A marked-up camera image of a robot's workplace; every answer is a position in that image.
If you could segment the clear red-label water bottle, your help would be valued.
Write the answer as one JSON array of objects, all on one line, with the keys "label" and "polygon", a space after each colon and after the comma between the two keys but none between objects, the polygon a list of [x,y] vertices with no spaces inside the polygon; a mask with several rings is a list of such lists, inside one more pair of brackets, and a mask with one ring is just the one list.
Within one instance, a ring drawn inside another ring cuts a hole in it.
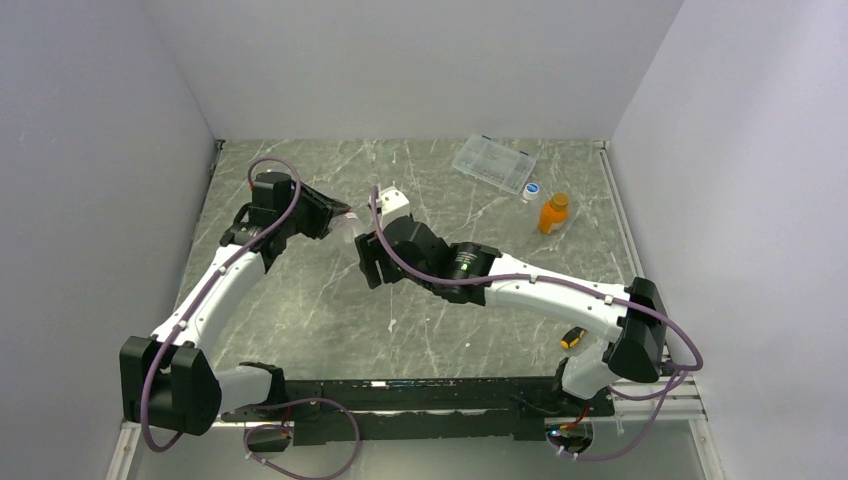
[{"label": "clear red-label water bottle", "polygon": [[331,240],[336,246],[355,248],[355,240],[365,232],[365,224],[353,210],[349,210],[334,217],[329,229]]}]

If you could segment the orange bottle cap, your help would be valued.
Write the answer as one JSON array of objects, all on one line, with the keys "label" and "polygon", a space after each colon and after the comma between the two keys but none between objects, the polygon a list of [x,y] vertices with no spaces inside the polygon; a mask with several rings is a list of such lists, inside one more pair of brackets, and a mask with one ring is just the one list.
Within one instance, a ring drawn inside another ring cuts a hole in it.
[{"label": "orange bottle cap", "polygon": [[569,197],[563,192],[558,192],[552,196],[550,203],[555,209],[565,209],[569,206]]}]

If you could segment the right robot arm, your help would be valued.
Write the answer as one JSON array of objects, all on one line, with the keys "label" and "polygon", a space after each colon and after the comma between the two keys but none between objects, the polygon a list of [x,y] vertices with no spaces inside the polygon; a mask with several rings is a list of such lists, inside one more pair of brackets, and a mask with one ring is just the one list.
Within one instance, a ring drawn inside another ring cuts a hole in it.
[{"label": "right robot arm", "polygon": [[493,247],[447,244],[411,216],[357,237],[355,246],[370,288],[407,279],[448,303],[519,308],[593,334],[596,345],[564,360],[556,373],[551,401],[564,415],[619,379],[660,377],[664,308],[647,279],[628,286],[575,279]]}]

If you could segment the blue white bottle cap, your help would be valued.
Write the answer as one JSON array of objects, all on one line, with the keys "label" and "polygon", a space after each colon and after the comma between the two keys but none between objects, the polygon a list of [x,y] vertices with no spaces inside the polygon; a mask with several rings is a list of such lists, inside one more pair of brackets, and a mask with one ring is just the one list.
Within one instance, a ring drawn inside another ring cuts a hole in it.
[{"label": "blue white bottle cap", "polygon": [[537,183],[527,183],[522,190],[522,198],[527,201],[533,201],[538,197],[540,187]]}]

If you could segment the orange juice bottle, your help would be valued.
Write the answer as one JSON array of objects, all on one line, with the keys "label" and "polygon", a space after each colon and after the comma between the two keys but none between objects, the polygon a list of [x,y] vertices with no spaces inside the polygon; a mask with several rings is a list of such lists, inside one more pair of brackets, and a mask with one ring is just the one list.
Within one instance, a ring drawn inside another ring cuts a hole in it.
[{"label": "orange juice bottle", "polygon": [[544,203],[537,223],[537,229],[543,234],[556,233],[564,226],[569,216],[569,206],[565,209],[555,209],[550,199]]}]

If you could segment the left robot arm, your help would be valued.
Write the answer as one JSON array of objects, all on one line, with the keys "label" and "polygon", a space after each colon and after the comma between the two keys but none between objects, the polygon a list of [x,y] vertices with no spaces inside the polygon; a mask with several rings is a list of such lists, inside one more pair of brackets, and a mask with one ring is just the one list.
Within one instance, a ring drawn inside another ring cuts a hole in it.
[{"label": "left robot arm", "polygon": [[131,336],[120,349],[125,420],[199,436],[244,407],[264,420],[279,417],[289,400],[282,368],[243,362],[214,371],[205,352],[290,238],[321,240],[350,209],[289,174],[258,174],[195,287],[149,336]]}]

